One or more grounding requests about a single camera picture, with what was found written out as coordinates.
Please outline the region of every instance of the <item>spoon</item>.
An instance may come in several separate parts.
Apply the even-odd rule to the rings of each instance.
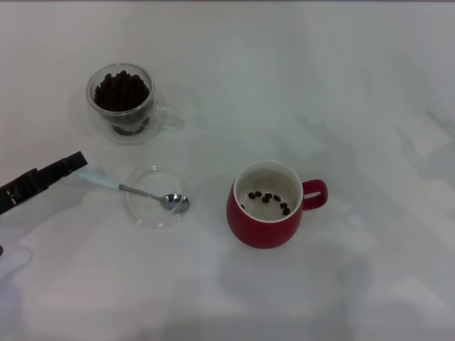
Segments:
[[[168,194],[163,195],[162,197],[157,197],[150,193],[144,192],[143,190],[138,190],[136,188],[123,185],[122,183],[108,178],[107,176],[83,168],[73,172],[73,174],[84,180],[90,181],[91,183],[96,183],[97,185],[111,188],[113,190],[124,190],[125,192],[142,195],[144,197],[159,201],[161,205],[169,211],[173,210],[180,203],[180,207],[176,213],[183,213],[190,207],[190,200],[187,197],[182,198],[182,194]]]

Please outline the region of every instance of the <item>white table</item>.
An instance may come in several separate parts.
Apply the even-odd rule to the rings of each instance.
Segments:
[[[125,179],[180,168],[156,230],[74,177],[0,217],[0,340],[455,338],[455,5],[0,4],[0,183],[82,151]],[[115,146],[98,68],[146,67],[178,133]],[[235,174],[271,158],[330,198],[284,246],[239,242]]]

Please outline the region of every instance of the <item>white surface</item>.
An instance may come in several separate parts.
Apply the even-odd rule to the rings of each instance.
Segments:
[[[1,216],[0,340],[453,340],[454,25],[453,4],[1,3],[0,183],[81,150],[193,194],[164,230],[74,177]],[[183,131],[96,135],[85,85],[117,61]],[[225,220],[260,158],[330,191],[273,250]]]

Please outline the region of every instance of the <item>red mug handle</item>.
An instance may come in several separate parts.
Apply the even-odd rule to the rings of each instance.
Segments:
[[[304,198],[304,211],[306,210],[313,210],[324,205],[328,199],[328,189],[325,182],[322,180],[310,180],[305,181],[302,183],[304,187],[304,195],[317,193],[314,197],[308,197],[307,199]]]

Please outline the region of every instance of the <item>red mug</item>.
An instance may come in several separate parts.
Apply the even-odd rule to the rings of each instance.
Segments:
[[[277,197],[267,200],[266,193]],[[312,193],[318,194],[304,198]],[[327,198],[327,185],[322,180],[302,183],[296,172],[279,161],[256,161],[244,167],[234,180],[227,199],[227,222],[246,245],[271,249],[290,240],[302,213],[324,205]],[[284,203],[289,211],[282,208]]]

